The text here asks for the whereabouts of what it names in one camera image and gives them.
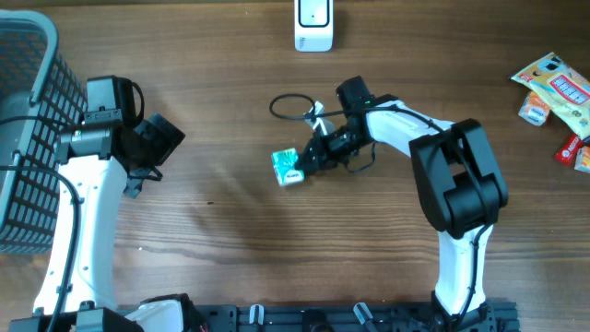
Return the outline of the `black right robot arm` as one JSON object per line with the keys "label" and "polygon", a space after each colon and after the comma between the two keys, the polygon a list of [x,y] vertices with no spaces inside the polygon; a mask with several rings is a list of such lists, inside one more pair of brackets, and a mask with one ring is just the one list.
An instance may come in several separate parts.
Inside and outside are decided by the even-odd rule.
{"label": "black right robot arm", "polygon": [[305,174],[348,163],[377,143],[410,158],[419,203],[438,233],[439,277],[433,304],[439,327],[459,331],[485,319],[484,259],[488,239],[508,201],[508,188],[483,126],[474,119],[437,120],[393,95],[376,97],[360,76],[336,90],[347,121],[317,129],[295,168]]}

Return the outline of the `small teal box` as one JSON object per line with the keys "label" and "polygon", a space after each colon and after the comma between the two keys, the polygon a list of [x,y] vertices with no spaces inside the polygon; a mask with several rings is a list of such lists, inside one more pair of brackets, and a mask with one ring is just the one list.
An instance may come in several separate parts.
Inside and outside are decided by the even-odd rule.
{"label": "small teal box", "polygon": [[304,180],[304,172],[295,168],[299,160],[295,148],[288,148],[271,154],[273,169],[280,186],[288,186],[301,183]]}

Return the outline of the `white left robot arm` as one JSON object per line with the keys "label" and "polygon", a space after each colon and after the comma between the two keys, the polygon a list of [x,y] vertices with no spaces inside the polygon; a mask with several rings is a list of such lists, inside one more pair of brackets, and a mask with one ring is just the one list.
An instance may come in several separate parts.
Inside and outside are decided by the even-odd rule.
{"label": "white left robot arm", "polygon": [[48,271],[33,313],[11,331],[206,331],[206,319],[185,293],[153,297],[129,314],[118,312],[112,285],[118,208],[144,181],[159,182],[158,167],[185,135],[156,113],[134,81],[117,76],[87,82],[88,109],[56,142],[59,208]]}

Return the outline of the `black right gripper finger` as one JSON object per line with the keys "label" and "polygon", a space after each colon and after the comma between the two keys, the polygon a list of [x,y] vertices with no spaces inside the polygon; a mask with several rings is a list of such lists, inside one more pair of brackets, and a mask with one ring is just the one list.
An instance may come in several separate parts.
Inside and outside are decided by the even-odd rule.
{"label": "black right gripper finger", "polygon": [[301,171],[305,176],[311,176],[327,169],[330,160],[323,155],[301,154],[294,164],[294,169]]}
{"label": "black right gripper finger", "polygon": [[325,146],[320,136],[313,136],[299,155],[299,161],[321,161]]}

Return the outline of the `small orange box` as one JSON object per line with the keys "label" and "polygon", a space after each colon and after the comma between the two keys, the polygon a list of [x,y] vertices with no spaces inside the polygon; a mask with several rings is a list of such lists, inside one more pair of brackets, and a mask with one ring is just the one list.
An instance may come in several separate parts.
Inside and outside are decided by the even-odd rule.
{"label": "small orange box", "polygon": [[590,172],[590,147],[584,146],[578,149],[574,163],[574,169],[579,172]]}
{"label": "small orange box", "polygon": [[520,117],[535,126],[543,125],[548,120],[549,114],[549,106],[534,91],[527,94],[518,112]]}

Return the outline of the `red chocolate wafer bar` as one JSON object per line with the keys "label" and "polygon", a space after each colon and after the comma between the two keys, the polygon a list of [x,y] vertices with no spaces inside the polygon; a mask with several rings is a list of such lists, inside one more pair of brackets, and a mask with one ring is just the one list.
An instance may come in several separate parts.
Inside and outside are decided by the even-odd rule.
{"label": "red chocolate wafer bar", "polygon": [[554,160],[570,166],[578,150],[584,145],[584,141],[576,134],[571,134],[563,143],[563,145],[554,154]]}

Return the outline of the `blue yellow snack bag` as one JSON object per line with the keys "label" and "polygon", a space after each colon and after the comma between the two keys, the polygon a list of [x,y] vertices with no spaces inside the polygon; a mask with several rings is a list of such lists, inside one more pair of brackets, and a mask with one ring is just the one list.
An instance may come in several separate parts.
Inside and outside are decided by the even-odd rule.
{"label": "blue yellow snack bag", "polygon": [[510,79],[523,84],[589,143],[589,81],[554,52],[540,57]]}

